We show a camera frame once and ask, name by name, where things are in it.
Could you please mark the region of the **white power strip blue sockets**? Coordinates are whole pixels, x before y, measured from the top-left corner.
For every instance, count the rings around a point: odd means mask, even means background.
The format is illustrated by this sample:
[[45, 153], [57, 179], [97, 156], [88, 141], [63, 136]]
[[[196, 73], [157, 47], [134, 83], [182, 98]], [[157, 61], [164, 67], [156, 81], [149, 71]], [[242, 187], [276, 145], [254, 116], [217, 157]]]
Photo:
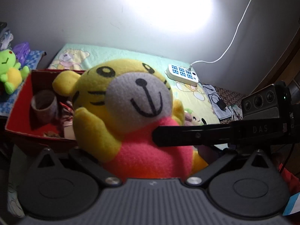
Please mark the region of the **white power strip blue sockets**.
[[197, 74], [194, 71], [173, 64], [168, 65], [166, 75], [174, 81], [191, 86], [197, 86], [199, 82]]

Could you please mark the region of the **brown cup in box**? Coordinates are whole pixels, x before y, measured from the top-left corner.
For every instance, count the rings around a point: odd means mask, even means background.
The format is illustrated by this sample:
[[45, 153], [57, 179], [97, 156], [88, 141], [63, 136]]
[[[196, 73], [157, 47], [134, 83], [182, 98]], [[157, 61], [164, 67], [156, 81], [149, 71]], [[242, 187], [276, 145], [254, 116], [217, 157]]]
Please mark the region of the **brown cup in box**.
[[50, 90], [42, 90], [31, 99], [31, 108], [36, 118], [44, 123], [52, 121], [57, 115], [57, 98]]

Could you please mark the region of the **purple plastic pack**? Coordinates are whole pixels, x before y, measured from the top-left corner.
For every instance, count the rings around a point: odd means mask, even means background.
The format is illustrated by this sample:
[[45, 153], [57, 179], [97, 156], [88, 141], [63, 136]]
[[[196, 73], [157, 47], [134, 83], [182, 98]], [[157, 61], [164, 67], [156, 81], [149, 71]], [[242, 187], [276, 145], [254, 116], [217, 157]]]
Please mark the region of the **purple plastic pack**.
[[21, 64], [21, 66], [24, 66], [26, 58], [31, 51], [29, 42], [23, 42], [15, 45], [12, 51], [14, 52], [16, 59]]

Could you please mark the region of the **green frog plush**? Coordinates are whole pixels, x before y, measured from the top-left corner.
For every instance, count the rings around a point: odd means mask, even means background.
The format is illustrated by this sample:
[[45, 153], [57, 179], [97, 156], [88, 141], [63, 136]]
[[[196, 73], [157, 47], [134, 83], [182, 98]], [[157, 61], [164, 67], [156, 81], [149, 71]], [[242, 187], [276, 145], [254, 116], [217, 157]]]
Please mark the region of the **green frog plush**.
[[30, 73], [28, 66], [21, 67], [12, 50], [1, 51], [1, 83], [8, 95], [12, 95]]

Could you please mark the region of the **red cardboard box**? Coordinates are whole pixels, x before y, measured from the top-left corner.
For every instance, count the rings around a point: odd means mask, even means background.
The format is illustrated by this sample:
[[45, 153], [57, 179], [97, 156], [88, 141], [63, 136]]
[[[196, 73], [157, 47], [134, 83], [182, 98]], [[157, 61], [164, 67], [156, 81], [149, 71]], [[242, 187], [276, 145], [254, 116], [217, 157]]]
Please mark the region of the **red cardboard box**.
[[[72, 123], [73, 108], [68, 98], [57, 94], [52, 83], [63, 70], [33, 70], [24, 81], [6, 123], [6, 131], [12, 134], [36, 138], [74, 142], [73, 129], [64, 123]], [[52, 91], [57, 98], [57, 115], [52, 121], [39, 121], [31, 108], [32, 97], [42, 90]]]

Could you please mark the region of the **white printed paper sheet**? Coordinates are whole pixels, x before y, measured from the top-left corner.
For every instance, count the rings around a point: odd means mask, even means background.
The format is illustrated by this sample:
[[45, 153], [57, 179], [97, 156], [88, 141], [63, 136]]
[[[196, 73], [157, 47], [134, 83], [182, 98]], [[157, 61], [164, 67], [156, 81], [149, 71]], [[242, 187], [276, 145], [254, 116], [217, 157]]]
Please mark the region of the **white printed paper sheet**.
[[202, 84], [213, 111], [222, 123], [242, 120], [242, 99], [244, 95], [208, 84]]

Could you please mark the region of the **yellow tiger plush red shirt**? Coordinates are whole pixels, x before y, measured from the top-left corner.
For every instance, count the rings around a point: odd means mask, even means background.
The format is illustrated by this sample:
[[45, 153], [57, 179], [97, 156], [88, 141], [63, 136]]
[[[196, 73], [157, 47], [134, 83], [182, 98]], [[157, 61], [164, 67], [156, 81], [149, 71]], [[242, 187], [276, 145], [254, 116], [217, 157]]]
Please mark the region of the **yellow tiger plush red shirt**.
[[148, 64], [115, 59], [83, 74], [65, 70], [52, 87], [72, 102], [78, 146], [122, 181], [186, 179], [207, 167], [193, 146], [159, 147], [152, 141], [159, 126], [183, 126], [185, 112], [164, 76]]

